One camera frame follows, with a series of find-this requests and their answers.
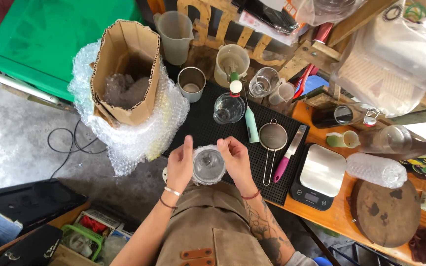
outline silver bracelet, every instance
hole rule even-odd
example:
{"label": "silver bracelet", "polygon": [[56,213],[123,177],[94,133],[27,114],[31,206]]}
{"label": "silver bracelet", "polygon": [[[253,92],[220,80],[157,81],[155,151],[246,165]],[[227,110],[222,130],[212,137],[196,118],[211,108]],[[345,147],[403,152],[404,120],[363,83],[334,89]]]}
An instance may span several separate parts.
{"label": "silver bracelet", "polygon": [[172,193],[172,194],[174,194],[174,195],[179,196],[179,197],[180,197],[180,195],[181,195],[181,193],[179,193],[179,192],[177,192],[177,191],[175,191],[175,190],[173,190],[173,189],[170,189],[170,188],[168,188],[168,187],[164,187],[164,189],[165,189],[165,190],[167,190],[167,191],[169,191],[170,193]]}

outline pink knife handle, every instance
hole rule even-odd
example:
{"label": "pink knife handle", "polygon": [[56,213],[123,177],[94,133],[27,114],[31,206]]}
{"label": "pink knife handle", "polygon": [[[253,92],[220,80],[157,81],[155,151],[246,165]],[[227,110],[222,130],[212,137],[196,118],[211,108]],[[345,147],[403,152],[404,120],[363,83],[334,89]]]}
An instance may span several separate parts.
{"label": "pink knife handle", "polygon": [[289,158],[282,157],[282,160],[280,161],[279,166],[277,166],[277,169],[275,170],[274,183],[279,182],[280,178],[285,172],[285,169],[287,168],[287,164],[289,164]]}

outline digital kitchen scale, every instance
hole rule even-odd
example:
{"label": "digital kitchen scale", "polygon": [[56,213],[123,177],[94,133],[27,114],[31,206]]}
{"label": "digital kitchen scale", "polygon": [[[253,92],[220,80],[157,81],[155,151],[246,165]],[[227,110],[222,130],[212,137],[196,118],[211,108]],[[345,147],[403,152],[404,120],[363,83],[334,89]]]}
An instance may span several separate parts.
{"label": "digital kitchen scale", "polygon": [[301,156],[299,169],[290,188],[292,198],[320,211],[329,209],[345,176],[345,157],[309,143]]}

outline hand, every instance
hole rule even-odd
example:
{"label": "hand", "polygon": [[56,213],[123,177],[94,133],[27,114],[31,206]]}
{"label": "hand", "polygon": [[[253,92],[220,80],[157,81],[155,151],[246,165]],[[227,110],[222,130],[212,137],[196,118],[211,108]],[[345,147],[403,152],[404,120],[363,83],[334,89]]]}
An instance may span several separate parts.
{"label": "hand", "polygon": [[248,148],[231,136],[219,139],[216,144],[226,164],[226,170],[241,195],[253,196],[257,192],[257,187],[252,180]]}
{"label": "hand", "polygon": [[185,137],[184,144],[173,150],[167,163],[167,187],[183,193],[193,175],[193,138]]}

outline forearm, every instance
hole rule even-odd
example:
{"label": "forearm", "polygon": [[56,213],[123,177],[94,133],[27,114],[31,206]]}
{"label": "forearm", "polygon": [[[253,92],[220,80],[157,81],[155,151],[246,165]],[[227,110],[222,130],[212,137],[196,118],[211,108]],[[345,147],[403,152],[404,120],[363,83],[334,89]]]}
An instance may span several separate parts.
{"label": "forearm", "polygon": [[243,200],[251,233],[257,238],[262,249],[273,265],[285,265],[295,249],[272,215],[261,195]]}
{"label": "forearm", "polygon": [[[162,200],[169,206],[175,206],[178,196],[164,191]],[[158,201],[133,237],[113,260],[111,266],[150,265],[159,250],[160,242],[170,220],[171,211],[172,209]]]}

